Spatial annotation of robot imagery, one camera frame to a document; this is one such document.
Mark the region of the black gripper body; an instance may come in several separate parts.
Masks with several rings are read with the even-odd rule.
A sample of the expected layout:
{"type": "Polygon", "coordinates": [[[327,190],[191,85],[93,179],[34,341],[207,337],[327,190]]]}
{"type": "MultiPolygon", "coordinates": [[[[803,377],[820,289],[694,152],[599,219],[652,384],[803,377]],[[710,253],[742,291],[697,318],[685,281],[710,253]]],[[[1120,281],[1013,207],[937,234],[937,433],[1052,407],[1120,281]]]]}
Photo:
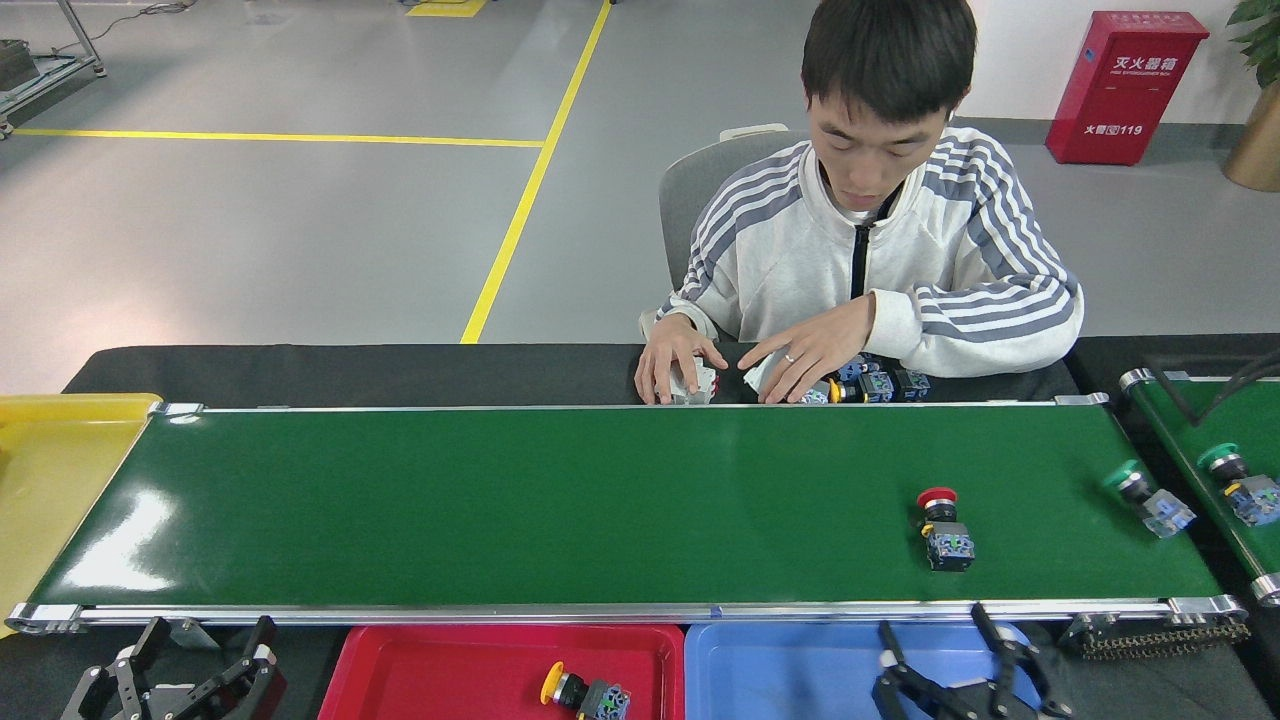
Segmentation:
{"type": "Polygon", "coordinates": [[[946,719],[1001,719],[995,706],[993,682],[947,687],[946,719]]]}
{"type": "Polygon", "coordinates": [[[160,684],[140,691],[131,719],[215,719],[212,701],[200,700],[195,684],[160,684]]]}

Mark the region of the person's left hand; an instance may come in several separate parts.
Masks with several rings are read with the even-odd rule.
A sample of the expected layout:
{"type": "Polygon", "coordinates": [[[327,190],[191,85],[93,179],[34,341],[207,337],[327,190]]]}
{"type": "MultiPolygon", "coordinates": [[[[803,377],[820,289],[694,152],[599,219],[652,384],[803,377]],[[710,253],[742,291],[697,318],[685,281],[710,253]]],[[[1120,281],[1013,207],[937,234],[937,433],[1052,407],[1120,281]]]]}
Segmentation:
{"type": "Polygon", "coordinates": [[[758,391],[763,404],[796,404],[824,375],[864,350],[876,320],[876,297],[863,295],[758,342],[739,361],[746,370],[781,351],[758,391]]]}

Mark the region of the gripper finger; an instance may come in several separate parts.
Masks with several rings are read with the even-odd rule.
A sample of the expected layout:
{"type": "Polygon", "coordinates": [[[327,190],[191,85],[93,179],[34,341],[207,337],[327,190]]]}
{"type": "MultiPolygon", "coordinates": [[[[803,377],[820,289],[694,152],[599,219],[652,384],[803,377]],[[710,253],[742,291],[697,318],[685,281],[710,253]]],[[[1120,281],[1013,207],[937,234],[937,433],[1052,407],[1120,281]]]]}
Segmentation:
{"type": "Polygon", "coordinates": [[[242,656],[189,692],[192,719],[270,719],[287,688],[271,643],[276,624],[260,618],[242,656]]]}
{"type": "Polygon", "coordinates": [[[902,705],[909,700],[932,719],[965,719],[966,703],[955,692],[922,675],[905,659],[902,648],[890,623],[877,628],[882,673],[876,680],[872,696],[882,719],[908,719],[902,705]]]}
{"type": "Polygon", "coordinates": [[[61,717],[102,719],[113,700],[119,700],[122,712],[116,719],[152,719],[148,707],[152,687],[146,671],[155,665],[170,634],[170,624],[163,618],[154,618],[140,639],[129,650],[123,650],[118,659],[105,666],[86,669],[61,717]]]}
{"type": "Polygon", "coordinates": [[[1075,711],[1056,692],[1041,651],[1020,642],[1015,633],[997,626],[984,605],[972,606],[972,620],[988,650],[995,656],[995,678],[988,680],[982,701],[984,719],[1074,719],[1075,711]],[[1027,676],[1036,689],[1037,706],[1029,705],[1015,692],[1018,674],[1027,676]]]}

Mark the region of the person's right hand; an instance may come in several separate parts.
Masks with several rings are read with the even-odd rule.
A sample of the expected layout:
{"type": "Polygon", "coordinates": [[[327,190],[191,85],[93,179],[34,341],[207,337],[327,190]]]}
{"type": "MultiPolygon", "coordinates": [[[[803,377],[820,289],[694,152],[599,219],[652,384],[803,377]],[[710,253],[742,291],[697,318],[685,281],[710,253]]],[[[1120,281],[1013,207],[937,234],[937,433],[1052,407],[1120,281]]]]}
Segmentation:
{"type": "Polygon", "coordinates": [[[672,372],[686,391],[698,392],[699,357],[718,370],[728,368],[713,341],[698,331],[689,315],[673,313],[657,320],[634,375],[639,398],[646,405],[672,404],[672,372]]]}

